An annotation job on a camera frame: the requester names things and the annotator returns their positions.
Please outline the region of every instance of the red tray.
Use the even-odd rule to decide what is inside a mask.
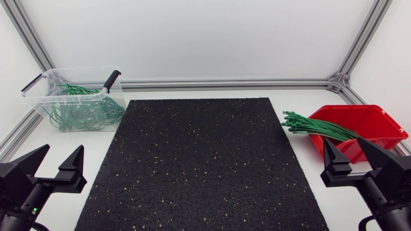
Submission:
[[[397,122],[377,105],[326,105],[310,118],[333,122],[354,130],[359,136],[387,150],[408,137]],[[310,135],[310,138],[324,158],[324,137]],[[352,163],[367,161],[356,139],[332,142]]]

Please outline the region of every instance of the cable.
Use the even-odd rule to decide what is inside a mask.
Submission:
[[[37,223],[37,222],[34,222],[32,228],[38,231],[49,231],[44,225]]]
[[[97,89],[89,90],[69,84],[57,86],[62,88],[62,96],[99,93]],[[125,109],[110,97],[99,101],[58,102],[51,105],[50,110],[42,108],[49,115],[50,123],[61,132],[72,129],[99,130],[120,121],[125,112]]]
[[[368,221],[371,221],[373,219],[375,219],[374,216],[368,216],[368,217],[362,219],[360,221],[360,224],[358,224],[358,231],[367,231],[367,223],[368,223]]]
[[[295,112],[283,112],[287,116],[283,126],[289,126],[288,131],[293,133],[303,133],[310,135],[321,135],[333,138],[339,141],[346,141],[349,139],[356,139],[358,134],[355,131],[344,128],[335,123],[323,121],[320,119],[311,119],[301,116]]]

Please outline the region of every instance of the transparent storage box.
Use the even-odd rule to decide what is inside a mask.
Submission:
[[[51,69],[21,90],[60,132],[115,131],[126,109],[116,67]]]

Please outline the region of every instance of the white backdrop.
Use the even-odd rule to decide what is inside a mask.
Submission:
[[[0,142],[30,110],[20,90],[41,73],[26,45],[0,5]]]
[[[394,0],[352,73],[352,86],[411,135],[411,1]]]
[[[204,80],[328,77],[373,0],[21,2],[57,67]]]

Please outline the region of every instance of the bin handle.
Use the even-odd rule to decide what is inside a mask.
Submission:
[[[30,90],[31,87],[40,80],[40,77],[42,77],[42,75],[43,75],[42,73],[39,74],[36,78],[34,78],[34,80],[29,82],[29,84],[27,84],[27,86],[25,86],[23,89],[21,89],[21,92],[26,93],[28,90]]]
[[[113,83],[116,81],[117,77],[121,74],[121,72],[114,70],[113,73],[111,73],[110,77],[108,80],[104,83],[104,87],[107,88],[107,93],[110,93],[110,88],[113,86]]]

